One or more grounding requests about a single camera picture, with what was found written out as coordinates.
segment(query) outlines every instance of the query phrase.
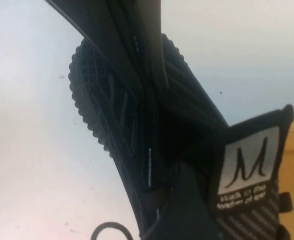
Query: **white label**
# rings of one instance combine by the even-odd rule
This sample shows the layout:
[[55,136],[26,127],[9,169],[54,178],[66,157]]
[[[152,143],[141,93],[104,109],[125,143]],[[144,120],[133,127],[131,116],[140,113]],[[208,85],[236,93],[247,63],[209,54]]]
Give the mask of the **white label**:
[[224,195],[270,180],[278,143],[279,127],[275,126],[227,145],[218,194]]

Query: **rubber sole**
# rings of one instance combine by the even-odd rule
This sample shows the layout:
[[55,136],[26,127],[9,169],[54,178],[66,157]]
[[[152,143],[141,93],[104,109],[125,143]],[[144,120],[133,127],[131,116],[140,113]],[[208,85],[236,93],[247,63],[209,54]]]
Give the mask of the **rubber sole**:
[[[87,46],[87,42],[84,39],[79,47],[76,49],[76,53],[72,56],[72,62],[69,65],[70,73],[70,90],[72,91],[72,99],[75,101],[75,107],[78,109],[78,113],[83,117],[83,122],[87,124],[88,129],[92,131],[93,136],[98,139],[98,142],[104,146],[104,150],[109,151],[112,143],[110,139],[110,131],[105,130],[106,127],[102,127],[104,123],[101,118],[104,118],[103,113],[100,111],[98,114],[97,102],[92,102],[89,97],[88,90],[83,83],[83,72],[81,71],[81,64],[79,57],[84,53],[84,46]],[[171,40],[163,34],[163,46],[165,60],[172,63],[177,69],[183,73],[190,72],[188,64],[184,61],[184,57],[180,54],[179,49],[176,48]]]

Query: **black cord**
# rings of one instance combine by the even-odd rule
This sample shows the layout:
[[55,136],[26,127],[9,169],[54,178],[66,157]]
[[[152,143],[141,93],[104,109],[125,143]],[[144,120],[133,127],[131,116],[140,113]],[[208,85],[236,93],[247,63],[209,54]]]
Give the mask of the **black cord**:
[[91,235],[91,240],[97,240],[99,233],[106,228],[117,229],[117,230],[121,231],[126,236],[127,240],[133,240],[129,230],[126,229],[125,226],[123,226],[117,222],[105,222],[105,223],[97,226]]

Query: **carbon fiber pattern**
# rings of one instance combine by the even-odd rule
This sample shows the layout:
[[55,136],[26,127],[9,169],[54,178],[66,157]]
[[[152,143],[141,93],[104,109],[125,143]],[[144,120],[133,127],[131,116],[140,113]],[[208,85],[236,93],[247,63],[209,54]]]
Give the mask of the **carbon fiber pattern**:
[[216,220],[231,240],[275,240],[279,226],[278,181],[274,181],[272,194],[262,205],[247,212],[218,217]]

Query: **shoe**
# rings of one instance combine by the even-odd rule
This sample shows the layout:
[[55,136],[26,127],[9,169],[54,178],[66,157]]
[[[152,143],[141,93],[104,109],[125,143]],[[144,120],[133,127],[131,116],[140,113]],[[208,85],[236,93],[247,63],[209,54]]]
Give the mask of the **shoe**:
[[[183,56],[166,35],[163,35],[163,46],[166,65],[171,71],[180,71],[182,76],[190,74],[191,71]],[[72,57],[69,79],[75,106],[88,125],[88,129],[93,131],[93,136],[98,138],[98,142],[114,159],[133,209],[138,210],[134,211],[138,228],[144,233],[159,217],[177,178],[175,172],[168,174],[165,181],[159,183],[162,187],[151,189],[153,185],[150,164],[154,163],[150,162],[151,148],[146,141],[148,138],[146,106],[131,97],[117,73],[85,39]],[[192,81],[178,83],[193,91],[193,84],[199,86],[198,82]],[[189,124],[181,124],[180,119],[174,117],[164,107],[159,111],[159,115],[162,124],[167,125],[161,131],[163,140],[161,150],[167,153],[169,158],[174,159],[179,149],[187,146],[189,142],[200,140],[200,136],[205,138],[204,136],[209,134],[209,131],[195,131]],[[221,118],[220,121],[224,126],[224,120]],[[159,171],[159,175],[164,177],[164,172],[167,172],[164,169],[166,166],[162,165],[155,171]]]
[[[160,1],[49,3],[85,37],[70,65],[72,97],[114,159],[141,239],[288,235],[278,221],[277,173],[291,106],[229,127],[160,34]],[[132,239],[110,222],[92,240],[105,227]]]

